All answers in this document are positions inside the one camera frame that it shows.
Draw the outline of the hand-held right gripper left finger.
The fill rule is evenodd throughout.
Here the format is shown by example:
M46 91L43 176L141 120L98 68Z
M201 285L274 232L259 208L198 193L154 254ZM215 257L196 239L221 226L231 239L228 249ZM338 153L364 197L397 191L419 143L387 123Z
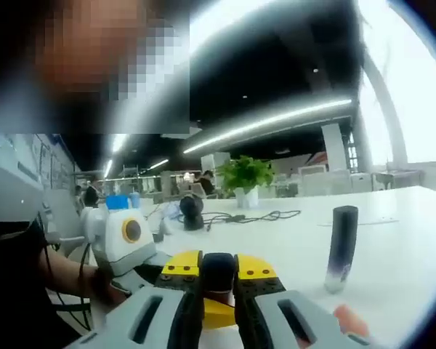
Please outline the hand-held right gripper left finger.
M203 252L174 255L152 286L140 286L102 326L69 348L197 348L204 317Z

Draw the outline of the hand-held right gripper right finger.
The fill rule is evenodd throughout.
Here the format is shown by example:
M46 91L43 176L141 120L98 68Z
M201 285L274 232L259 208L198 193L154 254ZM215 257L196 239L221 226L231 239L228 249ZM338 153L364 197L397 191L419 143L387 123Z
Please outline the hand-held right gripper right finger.
M360 335L297 290L287 290L268 262L235 256L235 322L245 348L370 348Z

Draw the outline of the person's left hand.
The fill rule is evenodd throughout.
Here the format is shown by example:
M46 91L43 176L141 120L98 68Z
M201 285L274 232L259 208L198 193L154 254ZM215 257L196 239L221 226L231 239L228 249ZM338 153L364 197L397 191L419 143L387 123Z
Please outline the person's left hand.
M113 284L113 278L109 272L96 268L89 279L93 298L104 305L120 305L127 300L132 293Z

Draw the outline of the person's right hand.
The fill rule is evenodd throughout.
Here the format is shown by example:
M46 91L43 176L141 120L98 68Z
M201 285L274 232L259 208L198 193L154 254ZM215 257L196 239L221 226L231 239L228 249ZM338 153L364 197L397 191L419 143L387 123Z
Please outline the person's right hand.
M370 332L366 322L353 312L347 305L338 306L333 315L338 319L343 333L354 333L362 337L369 337Z

